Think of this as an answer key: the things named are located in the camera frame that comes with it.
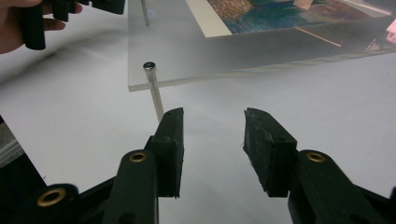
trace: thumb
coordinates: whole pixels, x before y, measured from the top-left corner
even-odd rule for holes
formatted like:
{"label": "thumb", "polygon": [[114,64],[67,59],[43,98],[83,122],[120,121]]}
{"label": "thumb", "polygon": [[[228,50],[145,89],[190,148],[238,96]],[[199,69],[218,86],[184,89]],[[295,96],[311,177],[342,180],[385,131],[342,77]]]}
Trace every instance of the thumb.
{"label": "thumb", "polygon": [[33,7],[42,0],[0,0],[0,8],[7,7]]}

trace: metal rod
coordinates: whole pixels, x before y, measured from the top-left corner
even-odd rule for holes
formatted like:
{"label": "metal rod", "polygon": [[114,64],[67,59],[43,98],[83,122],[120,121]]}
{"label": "metal rod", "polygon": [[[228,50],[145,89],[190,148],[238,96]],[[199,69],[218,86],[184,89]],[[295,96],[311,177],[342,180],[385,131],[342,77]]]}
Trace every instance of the metal rod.
{"label": "metal rod", "polygon": [[149,62],[143,64],[148,77],[149,90],[151,91],[152,101],[154,103],[155,112],[158,121],[163,118],[163,101],[161,100],[160,90],[157,85],[157,75],[155,74],[155,63]]}
{"label": "metal rod", "polygon": [[143,15],[145,16],[146,26],[149,26],[149,13],[148,13],[148,7],[146,5],[146,0],[142,0],[142,8],[143,8]]}

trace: black handle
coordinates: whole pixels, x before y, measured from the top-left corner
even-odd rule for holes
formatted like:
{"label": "black handle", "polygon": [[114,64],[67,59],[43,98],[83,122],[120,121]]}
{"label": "black handle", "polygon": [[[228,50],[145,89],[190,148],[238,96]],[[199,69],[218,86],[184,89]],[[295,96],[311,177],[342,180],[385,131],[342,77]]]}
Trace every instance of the black handle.
{"label": "black handle", "polygon": [[34,7],[21,7],[22,38],[28,49],[46,48],[41,8],[41,4]]}

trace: transparent plastic board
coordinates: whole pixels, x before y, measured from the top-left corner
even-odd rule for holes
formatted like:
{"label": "transparent plastic board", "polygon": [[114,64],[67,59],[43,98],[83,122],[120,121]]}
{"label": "transparent plastic board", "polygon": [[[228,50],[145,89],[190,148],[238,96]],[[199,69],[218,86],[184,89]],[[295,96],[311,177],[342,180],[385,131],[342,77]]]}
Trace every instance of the transparent plastic board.
{"label": "transparent plastic board", "polygon": [[[149,89],[143,69],[143,64],[146,62],[156,63],[158,87],[166,87],[212,78],[245,76],[309,64],[338,62],[396,51],[396,44],[392,43],[393,33],[389,31],[390,25],[395,20],[392,16],[392,9],[396,8],[396,2],[320,0],[313,1],[312,4],[326,4],[328,1],[336,1],[337,4],[353,8],[366,17],[344,20],[343,16],[336,15],[337,20],[331,22],[211,36],[206,33],[203,26],[209,25],[209,31],[212,29],[215,32],[217,29],[224,29],[224,24],[222,28],[216,26],[210,28],[210,25],[215,23],[214,19],[219,23],[221,16],[221,13],[218,13],[218,16],[216,12],[214,14],[214,8],[219,7],[216,4],[224,1],[142,0],[130,2],[128,5],[129,90]],[[252,5],[257,2],[266,2],[265,4],[271,4],[266,6],[268,8],[282,7],[282,4],[297,7],[293,1],[284,0],[235,0],[235,2]],[[314,8],[312,6],[309,9],[298,10],[303,13],[310,12],[309,10]],[[316,16],[320,17],[322,15],[320,13],[328,13],[326,10],[326,7],[317,7]],[[145,12],[149,25],[145,21]],[[236,12],[236,14],[243,13],[246,12],[242,9]]]}

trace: brass ring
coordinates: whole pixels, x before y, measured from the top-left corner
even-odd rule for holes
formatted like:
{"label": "brass ring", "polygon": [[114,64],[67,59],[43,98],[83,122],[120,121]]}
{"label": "brass ring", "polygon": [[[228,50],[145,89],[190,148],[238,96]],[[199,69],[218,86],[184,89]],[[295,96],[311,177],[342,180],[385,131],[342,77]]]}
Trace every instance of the brass ring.
{"label": "brass ring", "polygon": [[129,160],[132,162],[141,162],[145,161],[148,158],[148,154],[143,153],[143,152],[136,152],[134,155],[132,155]]}
{"label": "brass ring", "polygon": [[66,196],[66,190],[63,188],[51,189],[42,194],[38,200],[37,205],[40,207],[48,207],[60,202]]}
{"label": "brass ring", "polygon": [[317,152],[308,152],[308,153],[305,154],[305,156],[309,160],[315,161],[315,162],[324,162],[324,161],[326,161],[326,158],[323,155],[321,155],[321,154],[319,154]]}

